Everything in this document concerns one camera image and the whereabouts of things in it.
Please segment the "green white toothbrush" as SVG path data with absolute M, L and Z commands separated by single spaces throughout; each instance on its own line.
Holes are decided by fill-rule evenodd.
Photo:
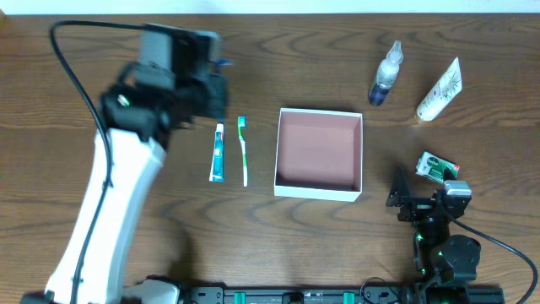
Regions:
M 247 187 L 249 182 L 249 176 L 248 176 L 248 162 L 247 162 L 247 153 L 246 153 L 246 141 L 242 134 L 242 130 L 246 128 L 246 116 L 240 115 L 238 116 L 238 137 L 240 141 L 240 148 L 242 153 L 242 165 L 243 165 L 243 186 Z

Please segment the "green white toothpaste tube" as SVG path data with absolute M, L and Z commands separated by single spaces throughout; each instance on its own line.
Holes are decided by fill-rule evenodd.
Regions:
M 214 133 L 213 158 L 210 182 L 224 181 L 224 124 L 219 122 Z

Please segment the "blue disposable razor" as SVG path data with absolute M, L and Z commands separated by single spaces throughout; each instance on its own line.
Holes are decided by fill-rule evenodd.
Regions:
M 232 66 L 232 65 L 233 65 L 233 62 L 231 60 L 229 60 L 229 59 L 226 59 L 226 58 L 221 58 L 215 63 L 215 66 L 217 68 L 221 68 L 221 67 L 225 67 L 225 66 Z

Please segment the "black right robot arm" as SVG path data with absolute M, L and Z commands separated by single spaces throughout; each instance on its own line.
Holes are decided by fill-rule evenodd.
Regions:
M 415 269 L 423 274 L 400 293 L 401 303 L 471 303 L 468 284 L 477 278 L 480 243 L 450 233 L 450 223 L 464 215 L 472 190 L 464 181 L 448 180 L 429 198 L 413 195 L 408 179 L 396 168 L 386 206 L 398 207 L 397 219 L 415 229 Z

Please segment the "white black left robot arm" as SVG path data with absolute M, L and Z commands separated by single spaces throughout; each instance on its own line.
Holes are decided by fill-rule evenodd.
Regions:
M 46 288 L 25 294 L 25 303 L 139 301 L 124 291 L 127 256 L 170 136 L 194 117 L 225 116 L 217 33 L 161 24 L 142 25 L 140 32 L 138 60 L 92 111 L 94 160 L 73 234 Z

